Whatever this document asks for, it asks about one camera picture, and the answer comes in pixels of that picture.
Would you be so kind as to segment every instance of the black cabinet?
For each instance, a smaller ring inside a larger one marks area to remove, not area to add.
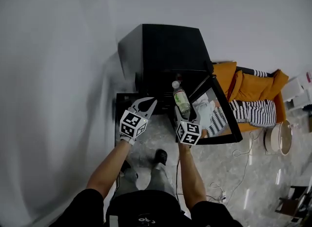
[[[207,138],[197,144],[242,140],[227,99],[212,74],[214,68],[199,29],[142,24],[119,42],[118,53],[124,76],[135,83],[137,93],[117,95],[117,116],[131,105],[131,99],[156,97],[154,113],[168,114],[174,127],[172,82],[179,80],[190,103],[207,94],[207,102],[215,105],[215,127],[207,130]]]

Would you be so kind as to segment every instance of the plastic water bottle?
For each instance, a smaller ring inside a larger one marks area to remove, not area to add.
[[[172,87],[174,88],[175,103],[179,107],[182,116],[189,114],[191,111],[191,105],[185,91],[180,86],[179,81],[173,81]]]

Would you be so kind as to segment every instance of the black shirt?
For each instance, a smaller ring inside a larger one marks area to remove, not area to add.
[[[199,202],[191,210],[190,220],[186,217],[176,198],[157,190],[140,190],[114,198],[106,213],[106,223],[110,218],[119,227],[241,227],[231,217],[223,204]],[[94,189],[79,193],[50,226],[103,226],[103,197]]]

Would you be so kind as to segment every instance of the orange sofa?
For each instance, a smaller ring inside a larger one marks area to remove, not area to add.
[[[253,69],[237,67],[236,62],[214,64],[214,74],[229,102],[233,99],[241,101],[273,100],[276,107],[276,123],[285,121],[286,112],[280,91],[287,83],[288,76],[281,70],[272,74],[260,72],[262,77],[254,76],[254,72]],[[238,126],[241,132],[260,129],[249,123],[238,123]]]

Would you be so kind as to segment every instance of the black sleeve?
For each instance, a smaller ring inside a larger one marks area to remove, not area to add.
[[[223,204],[212,202],[199,202],[191,210],[192,224],[197,227],[232,226],[242,227],[242,225],[233,219],[229,211]]]
[[[103,206],[103,197],[97,190],[83,190],[50,226],[102,226]]]

